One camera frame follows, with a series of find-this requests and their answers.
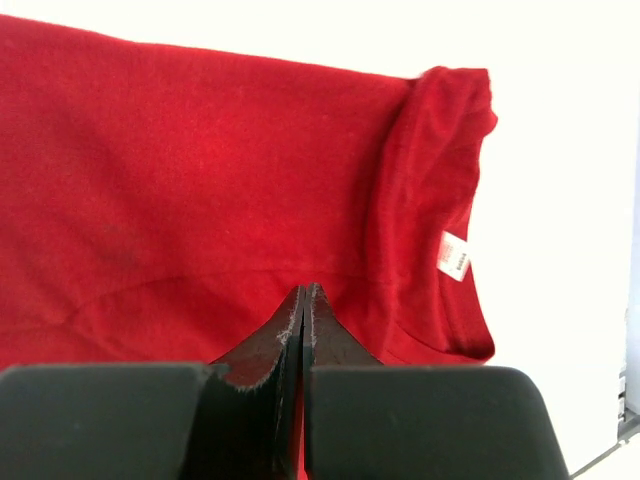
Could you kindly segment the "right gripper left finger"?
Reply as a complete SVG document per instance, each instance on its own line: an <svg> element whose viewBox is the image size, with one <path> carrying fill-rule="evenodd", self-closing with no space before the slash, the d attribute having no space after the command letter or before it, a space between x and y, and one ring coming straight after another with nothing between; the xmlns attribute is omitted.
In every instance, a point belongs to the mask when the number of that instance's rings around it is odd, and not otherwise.
<svg viewBox="0 0 640 480"><path fill-rule="evenodd" d="M306 299L217 361L12 367L1 375L5 479L293 479Z"/></svg>

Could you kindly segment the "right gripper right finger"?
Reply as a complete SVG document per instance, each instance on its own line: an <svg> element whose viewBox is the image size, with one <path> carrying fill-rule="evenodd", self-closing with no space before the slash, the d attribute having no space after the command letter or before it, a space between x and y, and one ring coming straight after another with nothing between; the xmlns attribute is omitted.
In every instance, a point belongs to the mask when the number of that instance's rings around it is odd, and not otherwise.
<svg viewBox="0 0 640 480"><path fill-rule="evenodd" d="M534 382L508 367L381 364L311 284L303 313L312 479L565 479Z"/></svg>

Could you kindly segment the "red t shirt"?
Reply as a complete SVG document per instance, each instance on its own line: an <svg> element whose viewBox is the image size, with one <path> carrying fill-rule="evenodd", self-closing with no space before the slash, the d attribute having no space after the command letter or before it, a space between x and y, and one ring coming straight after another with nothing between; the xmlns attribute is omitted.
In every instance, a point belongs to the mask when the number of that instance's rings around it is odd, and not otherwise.
<svg viewBox="0 0 640 480"><path fill-rule="evenodd" d="M295 287L387 364L495 351L464 244L488 73L1 20L1 363L210 362Z"/></svg>

